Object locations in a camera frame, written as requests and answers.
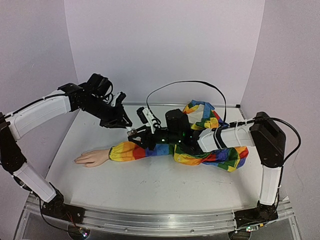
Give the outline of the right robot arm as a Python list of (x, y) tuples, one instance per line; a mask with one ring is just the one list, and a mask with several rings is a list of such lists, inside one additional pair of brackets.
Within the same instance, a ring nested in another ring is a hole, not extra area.
[(233, 172), (245, 163), (249, 147), (255, 148), (262, 165), (259, 199), (256, 207), (237, 211), (235, 218), (250, 224), (278, 217), (286, 135), (275, 118), (259, 112), (253, 119), (226, 123), (211, 105), (202, 103), (168, 111), (165, 127), (147, 107), (137, 114), (143, 125), (128, 140), (147, 153), (172, 148), (174, 160), (185, 165), (213, 165)]

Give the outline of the aluminium front rail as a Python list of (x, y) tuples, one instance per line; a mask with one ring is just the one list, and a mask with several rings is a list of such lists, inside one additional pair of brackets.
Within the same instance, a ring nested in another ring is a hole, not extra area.
[[(41, 213), (43, 201), (34, 195), (29, 195), (26, 207)], [(262, 232), (273, 231), (277, 224), (287, 222), (275, 235), (288, 232), (284, 240), (300, 240), (301, 234), (289, 200), (281, 201), (277, 206), (278, 219), (265, 224), (249, 226), (236, 230), (234, 210), (211, 211), (200, 213), (132, 213), (115, 210), (84, 208), (82, 223), (75, 224), (70, 221), (48, 217), (50, 220), (69, 223), (72, 226), (83, 227), (90, 230), (101, 230), (109, 233), (146, 236), (146, 237), (191, 237), (208, 236), (227, 232)]]

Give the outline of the rainbow striped sleeve cloth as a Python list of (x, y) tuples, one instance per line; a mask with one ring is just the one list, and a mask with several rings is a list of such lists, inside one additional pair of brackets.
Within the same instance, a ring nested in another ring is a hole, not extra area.
[(130, 162), (147, 157), (172, 155), (175, 162), (196, 166), (213, 165), (228, 172), (242, 167), (249, 154), (246, 146), (201, 150), (198, 139), (204, 130), (216, 130), (225, 123), (209, 102), (192, 100), (183, 110), (165, 114), (166, 127), (151, 130), (140, 127), (128, 140), (113, 146), (108, 158), (116, 162)]

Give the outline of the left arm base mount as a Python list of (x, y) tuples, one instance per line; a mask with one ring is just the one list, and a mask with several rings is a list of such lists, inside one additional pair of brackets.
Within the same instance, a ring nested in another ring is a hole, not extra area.
[(56, 195), (52, 200), (43, 202), (40, 208), (41, 213), (55, 219), (81, 224), (84, 219), (85, 209), (65, 203), (64, 196), (59, 190), (56, 189), (55, 193)]

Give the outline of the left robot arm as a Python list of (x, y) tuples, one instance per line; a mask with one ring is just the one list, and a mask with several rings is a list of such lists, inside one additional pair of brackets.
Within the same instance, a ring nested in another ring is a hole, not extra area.
[(56, 218), (64, 218), (67, 206), (56, 199), (58, 191), (45, 172), (58, 149), (64, 130), (81, 110), (99, 120), (101, 127), (130, 130), (125, 112), (126, 94), (115, 93), (112, 82), (94, 73), (88, 81), (67, 83), (17, 110), (0, 115), (0, 165), (20, 185), (48, 203)]

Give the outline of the clear glitter nail polish bottle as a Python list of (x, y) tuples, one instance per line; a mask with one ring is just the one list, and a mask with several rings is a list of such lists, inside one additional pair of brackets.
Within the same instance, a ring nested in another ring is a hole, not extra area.
[(135, 128), (133, 128), (133, 127), (127, 126), (126, 129), (127, 129), (127, 135), (128, 136), (132, 136), (132, 135), (135, 135), (137, 133), (137, 130)]

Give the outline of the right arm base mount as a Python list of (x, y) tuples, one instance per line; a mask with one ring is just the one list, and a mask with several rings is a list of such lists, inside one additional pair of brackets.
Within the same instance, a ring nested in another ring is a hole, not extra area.
[(234, 213), (236, 230), (242, 230), (247, 227), (266, 224), (277, 219), (277, 205), (265, 205), (260, 203), (259, 201), (254, 208), (237, 210)]

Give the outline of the mannequin hand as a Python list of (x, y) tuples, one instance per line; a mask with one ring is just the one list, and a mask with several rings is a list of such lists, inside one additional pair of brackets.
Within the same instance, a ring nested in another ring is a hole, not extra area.
[(98, 167), (109, 159), (110, 149), (99, 149), (82, 153), (74, 162), (86, 168)]

